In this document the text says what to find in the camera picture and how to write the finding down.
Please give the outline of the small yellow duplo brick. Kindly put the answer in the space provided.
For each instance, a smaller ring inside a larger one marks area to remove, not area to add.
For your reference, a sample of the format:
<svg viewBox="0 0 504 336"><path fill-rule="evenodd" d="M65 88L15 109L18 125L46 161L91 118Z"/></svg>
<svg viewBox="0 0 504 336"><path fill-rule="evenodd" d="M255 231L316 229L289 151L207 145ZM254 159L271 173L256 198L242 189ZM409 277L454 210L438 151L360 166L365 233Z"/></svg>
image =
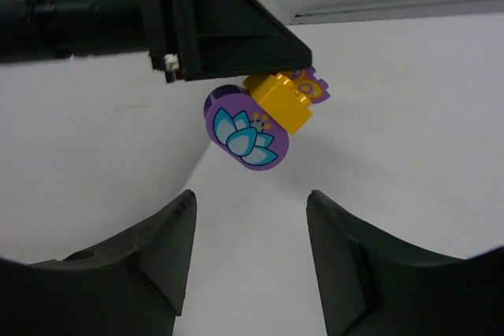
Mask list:
<svg viewBox="0 0 504 336"><path fill-rule="evenodd" d="M312 102L287 76L254 74L243 85L257 104L288 134L296 134L310 119Z"/></svg>

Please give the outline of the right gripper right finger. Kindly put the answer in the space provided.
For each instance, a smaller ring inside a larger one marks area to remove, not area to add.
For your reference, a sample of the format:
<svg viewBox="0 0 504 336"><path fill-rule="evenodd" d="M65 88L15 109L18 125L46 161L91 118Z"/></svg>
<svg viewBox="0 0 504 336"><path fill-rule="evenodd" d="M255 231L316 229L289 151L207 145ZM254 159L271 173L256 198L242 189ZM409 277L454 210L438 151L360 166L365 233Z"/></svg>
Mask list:
<svg viewBox="0 0 504 336"><path fill-rule="evenodd" d="M329 335L501 335L503 248L458 259L405 242L319 190L306 207Z"/></svg>

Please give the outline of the purple round flower lego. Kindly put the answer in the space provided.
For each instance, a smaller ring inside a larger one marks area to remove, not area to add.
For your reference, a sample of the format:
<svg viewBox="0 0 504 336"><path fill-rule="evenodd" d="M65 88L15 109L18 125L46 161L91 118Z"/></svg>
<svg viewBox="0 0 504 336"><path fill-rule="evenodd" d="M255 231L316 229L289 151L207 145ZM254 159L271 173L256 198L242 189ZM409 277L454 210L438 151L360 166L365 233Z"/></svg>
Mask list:
<svg viewBox="0 0 504 336"><path fill-rule="evenodd" d="M288 133L242 87L213 90L203 115L210 139L245 168L269 170L287 155Z"/></svg>

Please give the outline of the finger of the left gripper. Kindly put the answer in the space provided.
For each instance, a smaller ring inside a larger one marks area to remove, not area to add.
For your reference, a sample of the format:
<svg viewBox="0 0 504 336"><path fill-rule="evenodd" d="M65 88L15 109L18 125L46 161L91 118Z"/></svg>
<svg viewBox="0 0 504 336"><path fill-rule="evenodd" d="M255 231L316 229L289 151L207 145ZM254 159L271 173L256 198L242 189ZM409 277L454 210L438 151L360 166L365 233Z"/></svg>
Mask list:
<svg viewBox="0 0 504 336"><path fill-rule="evenodd" d="M308 68L311 49L258 0L172 0L180 75L203 80Z"/></svg>

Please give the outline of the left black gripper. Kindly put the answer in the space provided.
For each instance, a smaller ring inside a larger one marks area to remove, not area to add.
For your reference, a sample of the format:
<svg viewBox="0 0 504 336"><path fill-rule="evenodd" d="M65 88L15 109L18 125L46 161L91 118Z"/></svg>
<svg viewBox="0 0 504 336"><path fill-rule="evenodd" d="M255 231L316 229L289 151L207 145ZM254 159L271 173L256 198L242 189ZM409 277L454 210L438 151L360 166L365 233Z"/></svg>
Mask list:
<svg viewBox="0 0 504 336"><path fill-rule="evenodd" d="M146 52L167 82L180 70L163 0L1 0L1 63Z"/></svg>

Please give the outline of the purple butterfly printed lego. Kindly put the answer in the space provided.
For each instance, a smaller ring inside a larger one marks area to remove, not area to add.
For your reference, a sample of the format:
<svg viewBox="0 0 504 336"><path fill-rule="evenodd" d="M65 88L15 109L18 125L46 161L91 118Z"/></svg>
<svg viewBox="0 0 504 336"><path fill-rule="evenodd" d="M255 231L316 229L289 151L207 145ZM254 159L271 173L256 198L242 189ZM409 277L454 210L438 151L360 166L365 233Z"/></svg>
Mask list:
<svg viewBox="0 0 504 336"><path fill-rule="evenodd" d="M282 74L289 78L313 104L320 104L330 98L328 83L317 75L317 70L313 66Z"/></svg>

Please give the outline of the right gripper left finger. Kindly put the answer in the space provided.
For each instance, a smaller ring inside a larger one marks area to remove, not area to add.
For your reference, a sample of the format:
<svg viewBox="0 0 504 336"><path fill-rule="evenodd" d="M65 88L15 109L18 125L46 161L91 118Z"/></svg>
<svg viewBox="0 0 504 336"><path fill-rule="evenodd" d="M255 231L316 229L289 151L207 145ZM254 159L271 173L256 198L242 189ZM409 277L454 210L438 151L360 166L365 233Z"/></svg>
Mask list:
<svg viewBox="0 0 504 336"><path fill-rule="evenodd" d="M187 289L197 201L163 209L64 260L1 260L3 335L171 335Z"/></svg>

